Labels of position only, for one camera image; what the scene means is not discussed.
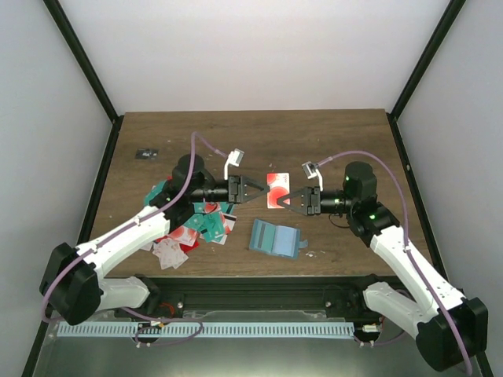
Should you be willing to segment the red white circle card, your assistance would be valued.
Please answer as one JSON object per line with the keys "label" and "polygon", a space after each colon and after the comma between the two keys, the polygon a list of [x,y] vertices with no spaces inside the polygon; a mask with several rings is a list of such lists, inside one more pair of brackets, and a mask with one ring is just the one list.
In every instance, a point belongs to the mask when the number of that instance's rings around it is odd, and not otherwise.
{"label": "red white circle card", "polygon": [[269,192],[266,194],[268,209],[279,209],[277,200],[290,193],[289,173],[268,173],[266,175]]}

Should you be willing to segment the blue card holder wallet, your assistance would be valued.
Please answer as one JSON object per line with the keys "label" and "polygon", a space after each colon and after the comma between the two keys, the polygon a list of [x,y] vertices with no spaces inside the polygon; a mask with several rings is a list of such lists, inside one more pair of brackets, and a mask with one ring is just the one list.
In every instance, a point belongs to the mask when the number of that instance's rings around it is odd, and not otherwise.
{"label": "blue card holder wallet", "polygon": [[274,225],[261,219],[255,219],[251,230],[248,248],[270,256],[297,259],[299,251],[308,246],[302,240],[300,229]]}

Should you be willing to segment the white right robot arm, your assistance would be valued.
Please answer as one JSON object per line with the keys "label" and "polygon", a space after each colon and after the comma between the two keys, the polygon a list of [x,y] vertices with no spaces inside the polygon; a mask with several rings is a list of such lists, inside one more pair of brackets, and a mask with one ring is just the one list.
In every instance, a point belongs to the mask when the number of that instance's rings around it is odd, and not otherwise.
{"label": "white right robot arm", "polygon": [[471,359],[486,350],[488,310],[478,298],[468,299],[417,250],[408,236],[408,222],[399,221],[377,197],[373,167],[348,163],[343,186],[328,190],[322,184],[289,189],[287,174],[268,174],[267,206],[304,216],[344,217],[349,230],[379,256],[408,293],[373,278],[349,297],[351,311],[379,313],[398,325],[416,343],[427,364],[442,372],[457,364],[471,367]]}

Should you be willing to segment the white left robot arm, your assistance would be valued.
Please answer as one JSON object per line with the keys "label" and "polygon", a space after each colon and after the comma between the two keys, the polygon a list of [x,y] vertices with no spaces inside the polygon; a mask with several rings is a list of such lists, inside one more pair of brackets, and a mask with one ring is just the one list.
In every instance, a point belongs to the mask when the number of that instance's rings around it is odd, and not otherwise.
{"label": "white left robot arm", "polygon": [[216,179],[201,156],[184,155],[132,219],[76,247],[62,243],[53,249],[39,288],[43,304],[70,325],[110,309],[154,316],[160,310],[161,293],[149,278],[107,275],[147,243],[180,229],[195,214],[195,203],[247,203],[269,190],[268,184],[244,175]]}

